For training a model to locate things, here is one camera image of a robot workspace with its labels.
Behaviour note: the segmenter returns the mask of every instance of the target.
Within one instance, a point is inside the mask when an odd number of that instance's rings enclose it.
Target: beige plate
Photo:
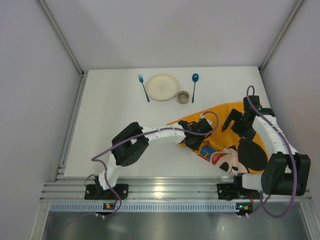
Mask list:
[[[150,77],[145,86],[148,96],[159,101],[172,98],[179,91],[179,87],[179,82],[166,73]]]

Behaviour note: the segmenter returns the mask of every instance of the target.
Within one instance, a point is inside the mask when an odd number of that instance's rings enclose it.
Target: yellow cloth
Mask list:
[[[194,150],[193,152],[230,174],[236,175],[238,172],[262,173],[269,158],[259,135],[256,133],[252,143],[249,143],[241,139],[231,130],[233,122],[231,122],[227,130],[222,132],[222,125],[232,109],[243,113],[243,102],[225,103],[214,106],[170,122],[169,124],[174,124],[181,120],[189,123],[193,121],[198,122],[200,114],[206,111],[215,112],[219,117],[217,129],[210,137],[204,140],[198,151]],[[217,120],[214,114],[207,113],[205,118],[211,120],[212,127],[215,127]]]

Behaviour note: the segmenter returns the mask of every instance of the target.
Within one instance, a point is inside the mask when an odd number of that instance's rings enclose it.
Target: white wall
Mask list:
[[[35,0],[0,7],[0,235],[29,239],[80,77]]]
[[[311,158],[308,185],[320,213],[320,1],[307,0],[264,72],[281,127]]]
[[[84,69],[259,66],[296,0],[46,0]]]

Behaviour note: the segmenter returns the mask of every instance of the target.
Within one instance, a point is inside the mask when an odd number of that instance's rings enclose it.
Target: blue spoon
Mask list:
[[[199,75],[198,73],[195,73],[192,75],[192,81],[194,82],[194,86],[193,86],[193,95],[192,95],[192,103],[195,102],[195,89],[196,89],[196,82],[198,82],[199,80]]]
[[[148,101],[148,103],[150,103],[150,99],[148,97],[148,94],[147,94],[147,91],[145,89],[145,85],[144,85],[144,79],[142,78],[142,75],[139,73],[138,74],[138,78],[139,78],[139,82],[142,84],[143,86],[143,90],[144,90],[144,93],[145,93],[145,96],[146,96],[146,100]]]

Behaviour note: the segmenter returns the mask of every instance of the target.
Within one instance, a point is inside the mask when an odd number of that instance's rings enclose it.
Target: gray floor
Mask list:
[[[269,203],[280,213],[286,203]],[[83,213],[50,212],[43,240],[307,240],[310,239],[297,203],[281,219],[260,210],[250,218],[219,213],[118,213],[105,220]]]

